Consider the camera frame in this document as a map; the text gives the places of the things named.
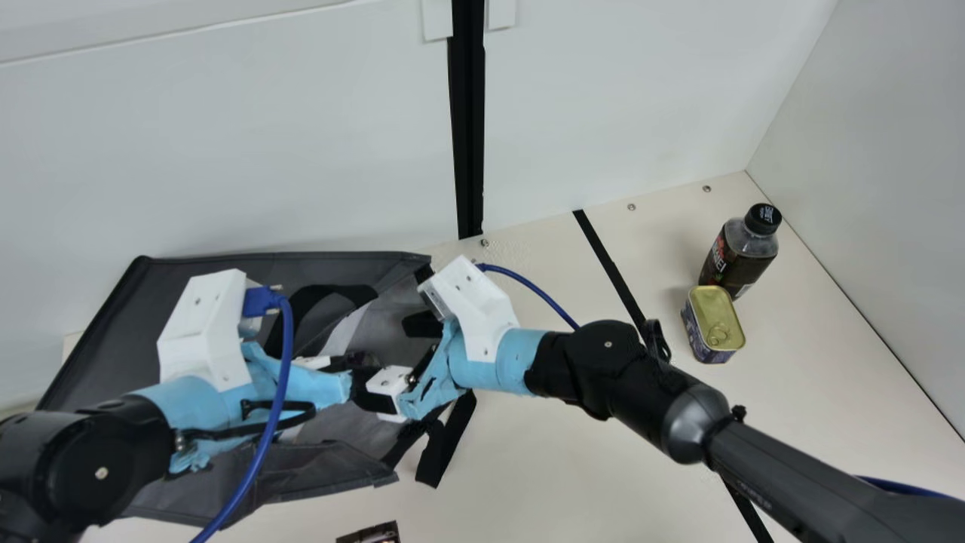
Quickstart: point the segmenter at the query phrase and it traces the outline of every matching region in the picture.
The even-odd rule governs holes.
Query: black vertical pole
[[[453,0],[449,107],[459,238],[483,232],[484,0]]]

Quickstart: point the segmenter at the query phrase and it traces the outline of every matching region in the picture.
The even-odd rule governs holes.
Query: white table surface
[[[779,231],[774,264],[737,303],[747,346],[720,366],[693,359],[678,316],[686,290],[721,224],[763,199],[740,173],[587,214],[645,314],[663,322],[674,363],[747,406],[749,424],[843,470],[965,497],[965,443],[791,225]],[[437,268],[458,254],[510,267],[578,322],[629,320],[571,215],[484,237],[486,247],[473,239],[426,252]],[[495,280],[524,327],[565,329],[529,291]],[[330,543],[396,520],[405,543],[753,541],[705,467],[678,466],[620,423],[592,420],[555,400],[478,395],[438,490],[413,480],[423,438],[400,463],[399,483],[268,505],[213,540]],[[769,527],[776,541],[793,540]],[[84,541],[175,542],[196,532],[128,519],[90,529]]]

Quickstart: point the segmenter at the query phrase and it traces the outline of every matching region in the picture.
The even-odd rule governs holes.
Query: blue cable
[[[877,479],[874,477],[863,477],[858,475],[858,478],[865,481],[871,486],[875,486],[884,490],[886,492],[893,492],[895,494],[905,494],[908,496],[926,496],[929,498],[949,498],[952,500],[957,500],[951,496],[944,495],[933,490],[928,490],[925,488],[919,488],[917,486],[906,485],[904,483],[896,483],[894,481],[889,481],[885,479]]]
[[[264,427],[262,438],[258,441],[258,448],[255,449],[255,456],[252,458],[251,464],[248,466],[248,471],[241,480],[241,484],[234,490],[234,494],[232,494],[228,503],[225,503],[225,506],[221,508],[218,516],[211,519],[211,522],[207,523],[205,529],[201,530],[201,533],[195,536],[195,538],[191,540],[191,543],[208,541],[215,532],[225,525],[228,517],[232,516],[232,513],[234,513],[241,504],[245,495],[248,494],[251,485],[254,484],[255,477],[258,476],[258,472],[262,469],[264,458],[268,454],[268,448],[271,446],[272,440],[274,440],[275,429],[278,427],[278,420],[282,416],[282,405],[285,403],[285,394],[289,388],[291,352],[294,344],[295,330],[294,318],[291,315],[291,305],[288,299],[280,294],[275,294],[272,297],[272,302],[282,310],[284,341],[282,342],[282,365],[278,372],[278,390],[275,392],[275,399],[271,403],[271,412],[268,414],[268,421]]]
[[[531,291],[537,293],[537,296],[539,296],[540,298],[543,299],[543,301],[545,301],[546,303],[548,303],[549,306],[552,307],[553,310],[556,311],[556,313],[557,313],[558,315],[560,315],[561,317],[563,317],[563,320],[566,321],[566,323],[567,323],[568,325],[570,325],[571,327],[573,327],[573,329],[579,329],[579,328],[580,328],[580,325],[576,324],[576,321],[574,321],[573,318],[570,317],[568,313],[566,313],[565,311],[563,311],[563,308],[560,307],[560,305],[559,305],[558,303],[556,303],[552,298],[550,298],[548,294],[546,294],[545,292],[543,292],[542,289],[540,289],[538,286],[536,286],[536,285],[533,283],[533,281],[527,279],[526,277],[523,277],[522,275],[520,275],[519,273],[516,273],[516,272],[513,271],[513,270],[507,270],[506,268],[503,268],[502,266],[495,266],[495,265],[493,265],[493,264],[477,264],[476,267],[479,268],[481,272],[496,272],[496,273],[501,273],[501,274],[503,274],[503,275],[512,277],[513,279],[519,281],[519,282],[522,283],[524,286],[526,286],[527,288],[529,288]]]

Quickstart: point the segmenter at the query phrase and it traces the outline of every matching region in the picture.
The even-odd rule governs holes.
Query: gold can lid
[[[715,351],[736,351],[744,346],[744,330],[726,290],[711,285],[694,287],[690,289],[690,305],[707,347]]]

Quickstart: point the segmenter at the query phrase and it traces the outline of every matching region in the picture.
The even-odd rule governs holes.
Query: white wall
[[[139,254],[455,237],[445,43],[419,0],[0,65],[0,409]]]
[[[0,407],[138,254],[455,236],[419,0],[61,1],[0,0]],[[485,227],[743,169],[834,2],[519,0],[485,37]]]
[[[485,35],[488,229],[747,167],[836,0],[519,0]]]
[[[0,61],[348,0],[0,0]]]
[[[965,434],[963,21],[841,0],[749,172]]]

